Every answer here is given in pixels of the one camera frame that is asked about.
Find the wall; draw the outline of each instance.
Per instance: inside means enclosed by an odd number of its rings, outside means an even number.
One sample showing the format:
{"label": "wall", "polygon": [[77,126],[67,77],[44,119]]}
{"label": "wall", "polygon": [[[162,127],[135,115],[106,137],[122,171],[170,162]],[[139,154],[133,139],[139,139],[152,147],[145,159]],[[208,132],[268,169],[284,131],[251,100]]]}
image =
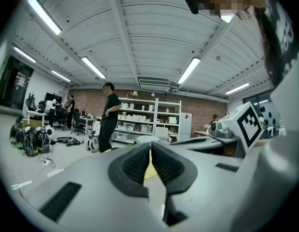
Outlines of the wall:
{"label": "wall", "polygon": [[[33,93],[35,97],[35,105],[38,105],[40,101],[44,101],[46,93],[58,94],[59,92],[64,93],[61,102],[64,105],[68,94],[68,88],[38,71],[33,71],[27,87],[25,99],[28,98],[29,93]],[[27,116],[25,102],[23,107],[23,115],[25,117]]]}
{"label": "wall", "polygon": [[[133,99],[133,96],[129,90],[115,90],[115,93],[120,97],[126,97]],[[89,90],[89,89],[70,89],[69,96],[74,96],[75,108],[80,111],[90,112],[94,116],[101,116],[106,99],[102,95],[101,90]],[[159,98],[159,101],[165,101],[164,94],[155,94],[155,98]],[[150,100],[151,93],[138,91],[138,99]],[[194,131],[204,131],[204,125],[209,124],[214,114],[218,114],[219,117],[224,117],[227,113],[227,105],[216,101],[203,100],[198,98],[179,96],[179,95],[167,95],[167,102],[179,102],[182,101],[182,112],[192,114],[192,134]]]}
{"label": "wall", "polygon": [[268,126],[273,126],[273,119],[275,119],[276,120],[275,127],[279,128],[281,118],[280,118],[279,112],[278,112],[277,108],[275,107],[274,103],[267,102],[267,103],[261,104],[260,106],[265,107],[265,112],[263,112],[262,115],[263,115],[264,119],[267,119],[269,121]]}
{"label": "wall", "polygon": [[243,105],[242,98],[233,99],[231,103],[228,103],[228,112],[232,112],[235,108]]}

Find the black t-shirt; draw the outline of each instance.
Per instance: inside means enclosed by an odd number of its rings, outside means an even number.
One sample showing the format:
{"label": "black t-shirt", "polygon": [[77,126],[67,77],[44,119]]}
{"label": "black t-shirt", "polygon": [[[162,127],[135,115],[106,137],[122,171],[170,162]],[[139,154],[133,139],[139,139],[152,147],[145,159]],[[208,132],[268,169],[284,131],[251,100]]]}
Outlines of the black t-shirt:
{"label": "black t-shirt", "polygon": [[105,115],[106,110],[112,108],[113,106],[121,105],[120,100],[118,99],[118,96],[115,93],[112,93],[108,96],[107,102],[105,104],[102,120],[101,120],[101,126],[103,127],[115,127],[117,124],[118,119],[118,111],[110,112],[109,116],[107,117]]}
{"label": "black t-shirt", "polygon": [[70,101],[70,104],[69,104],[69,107],[70,105],[72,104],[72,108],[71,108],[71,113],[74,111],[74,107],[75,107],[75,101],[74,100],[71,100]]}

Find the floor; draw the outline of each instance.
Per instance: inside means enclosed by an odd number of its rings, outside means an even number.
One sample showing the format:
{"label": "floor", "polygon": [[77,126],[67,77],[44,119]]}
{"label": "floor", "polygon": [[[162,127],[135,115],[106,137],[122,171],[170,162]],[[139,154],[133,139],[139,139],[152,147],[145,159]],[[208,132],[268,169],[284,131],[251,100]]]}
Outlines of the floor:
{"label": "floor", "polygon": [[[23,150],[19,150],[9,141],[11,126],[17,117],[0,114],[0,175],[7,188],[14,191],[21,191],[24,198],[27,198],[37,186],[48,178],[64,171],[77,160],[93,156],[86,150],[87,136],[75,133],[73,137],[77,140],[84,140],[84,144],[66,147],[65,144],[55,144],[54,152],[49,153],[56,167],[50,165],[44,167],[43,162],[38,157],[28,157]],[[56,130],[55,137],[71,136],[72,130]],[[112,147],[124,147],[125,144],[113,142]],[[149,205],[153,212],[160,218],[164,210],[165,187],[160,178],[156,175],[144,182],[144,186],[149,189]]]}

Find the white refrigerator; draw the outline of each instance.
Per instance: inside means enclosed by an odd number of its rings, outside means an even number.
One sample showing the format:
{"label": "white refrigerator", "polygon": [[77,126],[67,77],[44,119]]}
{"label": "white refrigerator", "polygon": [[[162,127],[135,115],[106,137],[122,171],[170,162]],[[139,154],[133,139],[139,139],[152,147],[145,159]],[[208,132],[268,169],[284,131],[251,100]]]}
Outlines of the white refrigerator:
{"label": "white refrigerator", "polygon": [[191,127],[192,127],[192,114],[180,113],[178,141],[184,141],[191,138]]}

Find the ceiling light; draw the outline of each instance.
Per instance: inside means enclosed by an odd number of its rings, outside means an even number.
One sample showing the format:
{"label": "ceiling light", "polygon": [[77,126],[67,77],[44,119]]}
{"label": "ceiling light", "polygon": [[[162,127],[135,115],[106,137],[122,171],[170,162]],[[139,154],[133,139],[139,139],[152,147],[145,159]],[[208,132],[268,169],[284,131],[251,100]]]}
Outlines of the ceiling light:
{"label": "ceiling light", "polygon": [[51,28],[55,34],[60,34],[61,29],[56,25],[53,19],[47,14],[45,9],[40,5],[37,0],[28,0],[28,3],[32,6],[35,12],[42,18],[42,20]]}
{"label": "ceiling light", "polygon": [[240,90],[241,88],[244,88],[244,87],[247,87],[247,86],[249,86],[249,83],[245,83],[245,84],[242,85],[242,86],[239,86],[239,87],[237,87],[237,88],[235,88],[235,89],[232,89],[232,90],[228,91],[228,92],[226,93],[226,95],[228,95],[228,94],[230,94],[230,93],[233,93],[233,92],[235,92],[235,91],[237,91],[237,90]]}
{"label": "ceiling light", "polygon": [[224,20],[225,22],[227,22],[227,23],[230,23],[230,21],[232,20],[232,18],[233,18],[233,14],[231,15],[231,14],[228,14],[228,15],[222,15],[221,16],[221,19],[222,20]]}
{"label": "ceiling light", "polygon": [[259,104],[263,104],[263,103],[266,103],[266,102],[268,102],[268,101],[269,101],[269,100],[260,101]]}
{"label": "ceiling light", "polygon": [[57,76],[60,76],[62,79],[66,80],[67,82],[70,82],[68,78],[65,78],[64,76],[60,75],[59,73],[52,71],[52,73],[56,74]]}
{"label": "ceiling light", "polygon": [[32,62],[36,62],[33,58],[29,57],[26,53],[24,53],[22,50],[18,49],[17,47],[14,46],[14,50],[19,52],[21,55],[23,55],[24,57],[28,58],[30,61]]}
{"label": "ceiling light", "polygon": [[105,79],[106,76],[103,75],[98,69],[96,66],[93,65],[92,62],[90,62],[90,60],[87,58],[87,57],[83,57],[82,58],[82,61],[84,61],[86,63],[86,65],[88,65],[95,73],[98,74],[99,77],[101,77],[102,79]]}
{"label": "ceiling light", "polygon": [[190,76],[190,74],[193,72],[193,70],[198,66],[200,62],[201,59],[193,58],[188,68],[186,69],[185,73],[179,79],[178,84],[182,84]]}

